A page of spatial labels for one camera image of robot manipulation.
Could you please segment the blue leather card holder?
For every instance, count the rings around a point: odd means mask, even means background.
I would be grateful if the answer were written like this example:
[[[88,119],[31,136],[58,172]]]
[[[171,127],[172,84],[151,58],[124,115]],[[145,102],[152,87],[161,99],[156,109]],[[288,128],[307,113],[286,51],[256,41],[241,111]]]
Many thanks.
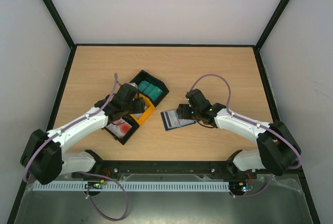
[[[165,131],[182,128],[196,123],[195,120],[179,119],[176,109],[162,111],[161,118]]]

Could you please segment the black bin with teal cards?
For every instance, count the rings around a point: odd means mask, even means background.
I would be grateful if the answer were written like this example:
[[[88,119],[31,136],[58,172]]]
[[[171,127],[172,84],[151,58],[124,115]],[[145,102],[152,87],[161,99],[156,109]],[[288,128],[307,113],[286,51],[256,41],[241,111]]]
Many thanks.
[[[161,80],[144,70],[141,70],[130,82],[137,85],[140,94],[149,98],[154,107],[169,93],[169,89]]]

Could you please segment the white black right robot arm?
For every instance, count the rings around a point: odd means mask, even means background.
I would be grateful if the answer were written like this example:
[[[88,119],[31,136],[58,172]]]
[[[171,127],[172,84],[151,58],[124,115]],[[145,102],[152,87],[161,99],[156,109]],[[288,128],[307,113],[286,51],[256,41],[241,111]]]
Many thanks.
[[[186,94],[187,104],[179,104],[180,119],[202,122],[208,128],[231,131],[256,145],[251,151],[238,150],[228,158],[227,173],[240,177],[247,170],[266,169],[281,176],[301,166],[301,149],[286,125],[257,121],[230,110],[228,105],[211,104],[199,89]]]

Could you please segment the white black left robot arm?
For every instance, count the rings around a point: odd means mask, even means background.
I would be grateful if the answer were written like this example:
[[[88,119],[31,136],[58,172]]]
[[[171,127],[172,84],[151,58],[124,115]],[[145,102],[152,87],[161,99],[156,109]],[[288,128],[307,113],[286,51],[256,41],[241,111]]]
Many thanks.
[[[125,83],[68,124],[46,132],[35,130],[20,159],[24,167],[23,180],[27,182],[32,175],[40,184],[48,184],[62,174],[93,170],[99,160],[96,154],[91,151],[68,153],[68,149],[94,131],[143,109],[144,100],[139,98],[137,85]]]

